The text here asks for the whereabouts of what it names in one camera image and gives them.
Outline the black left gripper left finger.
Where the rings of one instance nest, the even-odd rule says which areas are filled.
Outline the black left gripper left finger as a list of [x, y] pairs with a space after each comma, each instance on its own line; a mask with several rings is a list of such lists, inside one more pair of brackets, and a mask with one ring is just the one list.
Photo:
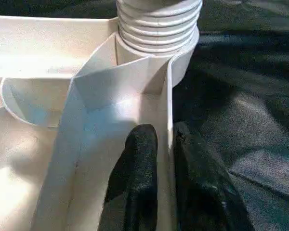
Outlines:
[[158, 221], [158, 138], [150, 124], [135, 126], [109, 180], [102, 231], [154, 231]]

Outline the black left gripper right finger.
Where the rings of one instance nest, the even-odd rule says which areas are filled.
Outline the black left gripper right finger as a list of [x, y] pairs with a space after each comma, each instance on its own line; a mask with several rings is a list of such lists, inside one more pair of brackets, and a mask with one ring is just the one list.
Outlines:
[[179, 230], [254, 230], [225, 166], [190, 124], [174, 124], [173, 155]]

